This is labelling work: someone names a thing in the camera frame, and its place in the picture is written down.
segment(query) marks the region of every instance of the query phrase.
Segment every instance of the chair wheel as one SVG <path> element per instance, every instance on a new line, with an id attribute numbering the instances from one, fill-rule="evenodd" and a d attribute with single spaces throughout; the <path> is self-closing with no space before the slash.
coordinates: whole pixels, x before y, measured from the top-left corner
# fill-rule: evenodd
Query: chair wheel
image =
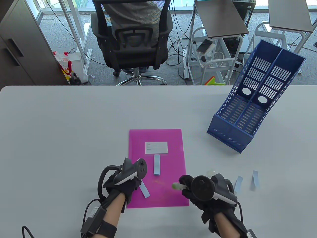
<path id="1" fill-rule="evenodd" d="M 116 71 L 114 71 L 112 74 L 113 74 L 115 77 L 119 77 L 120 72 L 116 72 Z"/>

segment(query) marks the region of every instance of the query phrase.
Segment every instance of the glass window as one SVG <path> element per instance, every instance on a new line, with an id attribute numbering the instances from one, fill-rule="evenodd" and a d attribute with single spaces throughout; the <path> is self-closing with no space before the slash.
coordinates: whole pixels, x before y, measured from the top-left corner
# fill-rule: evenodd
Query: glass window
<path id="1" fill-rule="evenodd" d="M 46 0 L 35 0 L 38 2 L 40 8 L 48 8 Z M 47 0 L 52 8 L 60 8 L 58 0 Z M 94 8 L 92 0 L 73 0 L 74 4 L 78 8 Z M 306 0 L 307 5 L 317 5 L 317 0 Z M 172 0 L 171 2 L 175 7 L 192 7 L 194 0 Z M 257 6 L 268 6 L 268 0 L 256 0 Z"/>

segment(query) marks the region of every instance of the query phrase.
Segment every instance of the hand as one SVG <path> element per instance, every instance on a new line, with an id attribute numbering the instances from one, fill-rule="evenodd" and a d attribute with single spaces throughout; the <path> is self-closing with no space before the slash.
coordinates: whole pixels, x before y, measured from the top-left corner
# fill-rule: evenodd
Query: hand
<path id="1" fill-rule="evenodd" d="M 126 181 L 120 185 L 114 185 L 113 179 L 118 173 L 119 173 L 119 171 L 117 171 L 113 175 L 111 175 L 102 187 L 106 188 L 108 194 L 110 194 L 113 189 L 124 193 L 124 195 L 126 196 L 126 202 L 128 204 L 131 201 L 131 196 L 132 196 L 133 191 L 137 190 L 138 187 L 141 185 L 141 180 L 137 179 L 137 178 L 133 178 L 133 179 L 129 179 L 128 181 Z"/>
<path id="2" fill-rule="evenodd" d="M 192 181 L 193 177 L 190 175 L 183 175 L 179 178 L 179 183 L 188 187 L 188 189 L 182 190 L 182 195 L 188 198 L 200 210 L 204 211 L 202 215 L 202 220 L 204 223 L 206 223 L 208 219 L 213 218 L 217 213 L 225 212 L 230 209 L 233 211 L 235 210 L 235 205 L 228 204 L 220 199 L 211 199 L 206 202 L 198 200 L 191 191 Z"/>

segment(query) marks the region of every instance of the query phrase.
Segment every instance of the oval hole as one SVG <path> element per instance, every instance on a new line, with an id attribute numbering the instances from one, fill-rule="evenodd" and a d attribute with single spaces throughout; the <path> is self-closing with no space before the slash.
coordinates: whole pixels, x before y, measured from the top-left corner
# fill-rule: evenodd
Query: oval hole
<path id="1" fill-rule="evenodd" d="M 263 96 L 259 96 L 258 100 L 260 103 L 263 103 L 263 104 L 268 102 L 267 98 Z"/>
<path id="2" fill-rule="evenodd" d="M 248 89 L 248 88 L 243 88 L 243 89 L 242 89 L 242 92 L 243 92 L 245 95 L 250 95 L 250 94 L 251 94 L 251 90 Z"/>

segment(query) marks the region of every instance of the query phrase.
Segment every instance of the white label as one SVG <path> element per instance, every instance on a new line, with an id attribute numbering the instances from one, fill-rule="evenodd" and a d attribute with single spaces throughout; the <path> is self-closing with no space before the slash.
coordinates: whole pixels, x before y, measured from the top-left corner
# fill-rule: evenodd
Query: white label
<path id="1" fill-rule="evenodd" d="M 146 154 L 167 154 L 167 142 L 145 142 Z"/>
<path id="2" fill-rule="evenodd" d="M 247 232 L 247 237 L 248 237 L 248 238 L 253 238 L 253 236 L 251 235 L 250 232 Z"/>
<path id="3" fill-rule="evenodd" d="M 94 217 L 99 207 L 94 207 L 88 217 Z"/>

